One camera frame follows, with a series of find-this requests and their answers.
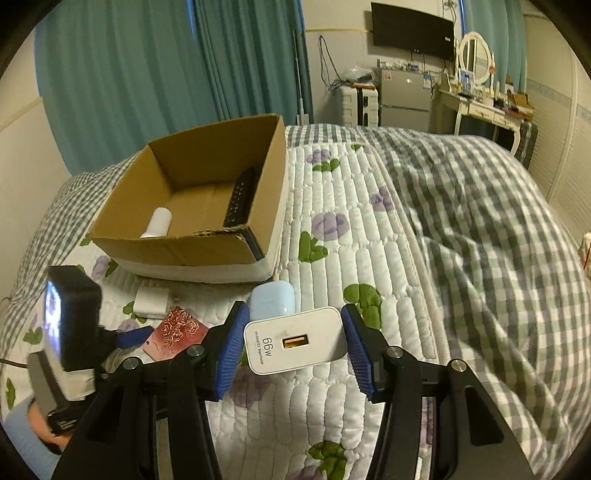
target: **black remote control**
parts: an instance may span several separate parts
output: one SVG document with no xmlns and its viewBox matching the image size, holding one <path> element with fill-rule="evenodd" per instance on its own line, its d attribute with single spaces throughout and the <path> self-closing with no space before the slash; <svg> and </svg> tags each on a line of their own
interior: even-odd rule
<svg viewBox="0 0 591 480">
<path fill-rule="evenodd" d="M 256 184 L 257 174 L 254 168 L 251 167 L 240 174 L 228 203 L 228 210 L 223 221 L 224 227 L 246 223 L 251 210 Z"/>
</svg>

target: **wall-mounted tv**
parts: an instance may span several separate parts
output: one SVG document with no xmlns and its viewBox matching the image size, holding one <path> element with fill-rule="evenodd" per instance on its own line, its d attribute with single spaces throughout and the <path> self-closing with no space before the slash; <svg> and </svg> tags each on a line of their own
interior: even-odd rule
<svg viewBox="0 0 591 480">
<path fill-rule="evenodd" d="M 372 2 L 374 45 L 454 60 L 453 22 L 411 8 Z"/>
</svg>

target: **red card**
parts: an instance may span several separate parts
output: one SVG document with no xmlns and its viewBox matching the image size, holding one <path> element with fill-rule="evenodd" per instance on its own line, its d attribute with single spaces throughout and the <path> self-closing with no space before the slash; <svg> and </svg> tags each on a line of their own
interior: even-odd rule
<svg viewBox="0 0 591 480">
<path fill-rule="evenodd" d="M 208 330 L 189 313 L 175 307 L 146 340 L 144 352 L 157 362 L 168 360 L 189 345 L 201 343 Z"/>
</svg>

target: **power adapter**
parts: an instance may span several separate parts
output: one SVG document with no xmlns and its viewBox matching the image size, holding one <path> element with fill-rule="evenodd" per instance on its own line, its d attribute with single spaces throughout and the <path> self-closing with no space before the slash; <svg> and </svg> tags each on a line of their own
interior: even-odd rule
<svg viewBox="0 0 591 480">
<path fill-rule="evenodd" d="M 258 375 L 332 362 L 347 353 L 343 323 L 334 307 L 254 320 L 244 329 L 244 343 L 248 364 Z"/>
</svg>

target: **refrigerator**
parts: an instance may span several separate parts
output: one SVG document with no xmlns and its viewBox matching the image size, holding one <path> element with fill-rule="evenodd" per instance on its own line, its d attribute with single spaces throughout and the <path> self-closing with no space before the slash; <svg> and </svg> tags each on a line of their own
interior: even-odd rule
<svg viewBox="0 0 591 480">
<path fill-rule="evenodd" d="M 431 81 L 422 73 L 382 70 L 380 110 L 382 127 L 427 132 L 431 109 Z"/>
</svg>

